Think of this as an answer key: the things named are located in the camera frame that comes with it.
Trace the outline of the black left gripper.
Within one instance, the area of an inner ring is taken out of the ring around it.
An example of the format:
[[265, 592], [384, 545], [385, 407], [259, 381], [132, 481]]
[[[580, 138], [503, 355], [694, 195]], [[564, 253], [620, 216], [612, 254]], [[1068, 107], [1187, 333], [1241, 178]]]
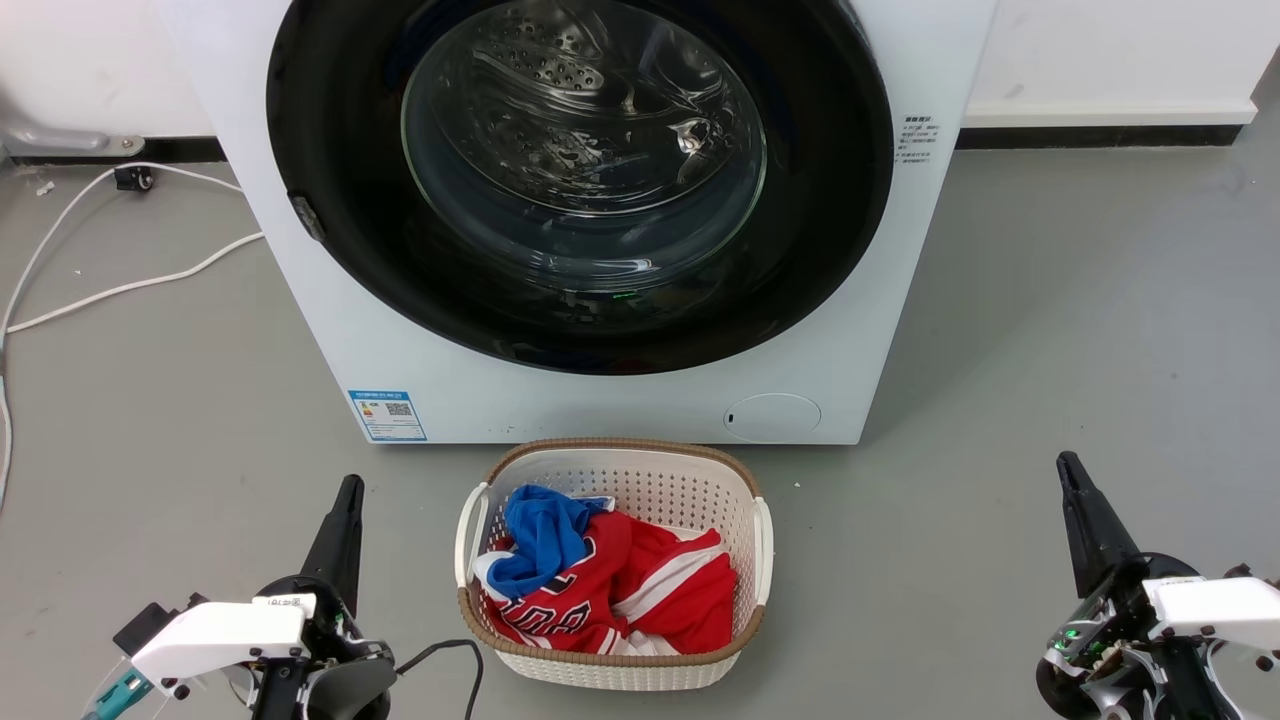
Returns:
[[358, 611], [365, 483], [344, 477], [300, 574], [262, 588], [253, 598], [312, 596], [300, 647], [283, 659], [260, 659], [253, 719], [387, 719], [397, 674], [394, 655], [369, 639]]

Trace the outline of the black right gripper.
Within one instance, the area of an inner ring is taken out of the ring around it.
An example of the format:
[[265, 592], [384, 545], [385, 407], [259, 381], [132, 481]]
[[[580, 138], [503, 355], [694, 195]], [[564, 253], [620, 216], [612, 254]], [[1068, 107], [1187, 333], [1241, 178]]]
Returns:
[[1172, 556], [1137, 556], [1135, 541], [1078, 454], [1059, 454], [1057, 475], [1071, 577], [1084, 600], [1050, 637], [1044, 661], [1100, 666], [1123, 647], [1147, 642], [1155, 611], [1144, 582], [1201, 574]]

